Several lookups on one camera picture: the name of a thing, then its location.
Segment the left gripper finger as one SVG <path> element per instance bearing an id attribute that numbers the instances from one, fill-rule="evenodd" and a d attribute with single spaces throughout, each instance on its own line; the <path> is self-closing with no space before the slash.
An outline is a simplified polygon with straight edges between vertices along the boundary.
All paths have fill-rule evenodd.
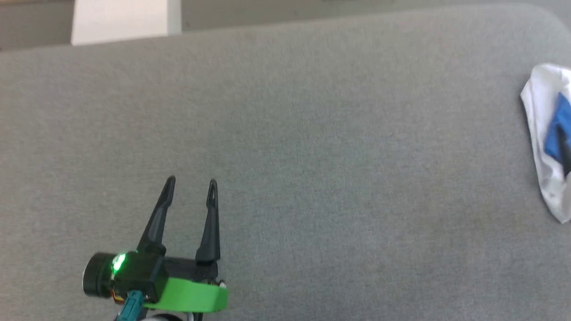
<path id="1" fill-rule="evenodd" d="M 145 226 L 136 251 L 140 253 L 166 254 L 166 247 L 162 243 L 165 230 L 166 215 L 169 206 L 173 202 L 176 177 L 169 176 L 163 186 L 157 203 L 151 213 L 149 221 Z"/>
<path id="2" fill-rule="evenodd" d="M 206 206 L 207 217 L 204 231 L 201 244 L 195 255 L 195 260 L 198 263 L 213 263 L 220 260 L 218 187 L 214 179 L 209 184 Z"/>

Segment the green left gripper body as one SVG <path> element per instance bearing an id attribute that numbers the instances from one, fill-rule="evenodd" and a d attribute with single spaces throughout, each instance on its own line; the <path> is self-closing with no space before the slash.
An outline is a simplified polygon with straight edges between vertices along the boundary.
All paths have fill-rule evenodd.
<path id="1" fill-rule="evenodd" d="M 215 313 L 227 306 L 228 290 L 216 280 L 217 264 L 192 259 L 127 252 L 95 253 L 83 272 L 87 296 L 124 305 L 132 291 L 143 307 L 177 313 Z"/>

